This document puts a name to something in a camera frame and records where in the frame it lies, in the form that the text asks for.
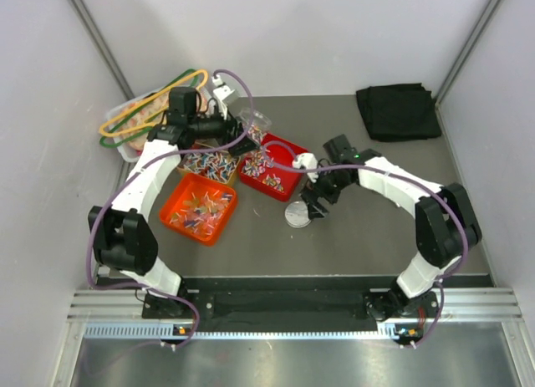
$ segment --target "robotic arm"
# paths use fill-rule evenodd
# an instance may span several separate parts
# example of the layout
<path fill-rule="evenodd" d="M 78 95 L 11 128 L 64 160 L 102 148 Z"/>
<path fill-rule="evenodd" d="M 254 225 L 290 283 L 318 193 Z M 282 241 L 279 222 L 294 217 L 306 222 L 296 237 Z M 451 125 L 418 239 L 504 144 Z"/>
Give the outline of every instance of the robotic arm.
<path fill-rule="evenodd" d="M 412 313 L 435 280 L 461 259 L 461 236 L 453 221 L 442 211 L 438 202 L 421 189 L 395 179 L 396 174 L 418 181 L 435 192 L 455 212 L 466 233 L 469 248 L 481 239 L 482 232 L 471 207 L 466 190 L 453 183 L 442 186 L 424 181 L 397 165 L 393 165 L 374 150 L 358 152 L 345 135 L 337 136 L 324 144 L 330 161 L 335 164 L 359 164 L 383 170 L 379 174 L 367 170 L 336 170 L 308 173 L 308 182 L 301 191 L 310 219 L 325 217 L 329 211 L 318 202 L 323 198 L 331 205 L 339 199 L 340 192 L 349 185 L 370 189 L 403 207 L 415 218 L 418 252 L 409 266 L 394 281 L 386 294 L 372 295 L 367 304 L 370 316 L 378 321 L 394 314 Z M 293 162 L 295 168 L 315 169 L 320 164 L 311 153 L 299 155 Z"/>
<path fill-rule="evenodd" d="M 140 174 L 114 199 L 94 240 L 94 256 L 99 264 L 173 296 L 185 296 L 186 287 L 181 277 L 158 258 L 158 242 L 148 221 L 161 187 L 181 157 L 170 155 L 146 170 L 143 167 L 160 155 L 189 149 L 197 139 L 216 139 L 220 145 L 225 145 L 242 134 L 242 124 L 232 117 L 226 106 L 234 92 L 219 79 L 214 80 L 217 109 L 212 114 L 197 111 L 198 92 L 195 89 L 176 87 L 170 91 L 166 121 L 150 131 L 129 178 L 137 172 Z M 229 153 L 241 155 L 256 148 L 257 145 L 246 137 Z M 100 209 L 94 206 L 89 212 L 90 228 Z"/>

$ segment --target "folded black cloth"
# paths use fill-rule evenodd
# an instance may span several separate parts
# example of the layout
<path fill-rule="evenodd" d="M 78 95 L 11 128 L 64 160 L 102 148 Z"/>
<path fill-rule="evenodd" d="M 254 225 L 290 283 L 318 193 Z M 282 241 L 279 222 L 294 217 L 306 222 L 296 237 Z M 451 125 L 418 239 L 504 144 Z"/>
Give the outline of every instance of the folded black cloth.
<path fill-rule="evenodd" d="M 357 90 L 357 105 L 368 135 L 381 142 L 442 135 L 431 92 L 421 84 L 392 84 Z"/>

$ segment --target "orange bin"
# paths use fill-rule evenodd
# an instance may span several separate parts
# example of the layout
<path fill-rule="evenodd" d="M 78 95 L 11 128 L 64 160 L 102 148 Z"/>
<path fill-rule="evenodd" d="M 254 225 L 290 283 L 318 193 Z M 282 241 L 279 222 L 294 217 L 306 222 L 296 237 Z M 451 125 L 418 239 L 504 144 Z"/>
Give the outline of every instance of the orange bin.
<path fill-rule="evenodd" d="M 160 221 L 204 245 L 216 243 L 237 205 L 231 187 L 186 174 L 160 210 Z"/>

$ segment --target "green hose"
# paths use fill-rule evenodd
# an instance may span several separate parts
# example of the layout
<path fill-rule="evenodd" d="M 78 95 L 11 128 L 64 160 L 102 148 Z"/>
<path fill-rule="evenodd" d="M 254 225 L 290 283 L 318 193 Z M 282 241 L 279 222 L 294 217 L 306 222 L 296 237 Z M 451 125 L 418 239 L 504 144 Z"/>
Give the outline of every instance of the green hose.
<path fill-rule="evenodd" d="M 171 85 L 171 84 L 174 84 L 177 80 L 180 80 L 182 78 L 184 78 L 185 76 L 189 75 L 189 74 L 192 74 L 193 72 L 195 72 L 194 69 L 187 69 L 186 71 L 184 71 L 182 74 L 178 75 L 176 78 L 174 78 L 169 84 L 167 84 L 166 86 L 163 87 L 163 89 L 165 89 L 167 86 Z M 191 83 L 190 83 L 190 86 L 193 86 L 194 84 L 196 84 L 197 82 L 197 76 L 196 75 L 192 80 L 191 80 Z M 134 115 L 136 115 L 137 113 L 139 113 L 142 109 L 144 109 L 148 104 L 152 103 L 151 101 L 148 102 L 148 103 L 145 103 L 145 104 L 142 104 L 141 106 L 137 107 L 134 111 L 132 111 L 130 114 L 126 115 L 126 117 L 124 117 L 121 121 L 119 121 L 117 124 L 114 125 L 114 127 L 110 130 L 110 132 L 115 132 L 116 130 L 118 130 L 121 126 L 123 126 L 124 124 L 126 124 L 126 122 L 128 122 L 129 119 L 131 119 Z M 150 122 L 152 119 L 154 119 L 156 116 L 158 116 L 159 114 L 155 114 L 155 115 L 152 115 L 151 117 L 147 118 L 145 120 L 145 122 Z M 140 130 L 139 132 L 137 132 L 136 134 L 133 134 L 131 136 L 129 136 L 128 138 L 124 138 L 122 140 L 119 140 L 118 142 L 113 142 L 113 143 L 108 143 L 106 141 L 106 139 L 108 139 L 106 136 L 102 136 L 100 138 L 100 145 L 103 146 L 103 147 L 109 147 L 109 148 L 115 148 L 115 147 L 119 147 L 121 146 L 123 143 L 126 143 L 126 142 L 130 142 L 131 140 L 134 140 L 135 138 L 139 138 L 140 136 L 144 135 L 144 134 L 147 134 L 149 133 L 151 130 L 151 127 L 146 127 L 146 128 L 143 128 L 142 130 Z"/>

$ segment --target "white panel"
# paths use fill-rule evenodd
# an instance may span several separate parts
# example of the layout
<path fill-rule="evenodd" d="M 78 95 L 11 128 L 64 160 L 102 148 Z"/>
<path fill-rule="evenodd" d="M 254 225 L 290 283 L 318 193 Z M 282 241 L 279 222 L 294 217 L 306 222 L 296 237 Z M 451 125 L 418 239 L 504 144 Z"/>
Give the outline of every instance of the white panel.
<path fill-rule="evenodd" d="M 85 0 L 142 93 L 224 67 L 256 95 L 437 91 L 487 0 Z"/>
<path fill-rule="evenodd" d="M 535 0 L 505 0 L 442 105 L 500 284 L 535 338 Z"/>
<path fill-rule="evenodd" d="M 97 125 L 123 98 L 67 0 L 0 0 L 0 22 L 0 385 L 43 386 L 119 170 Z"/>

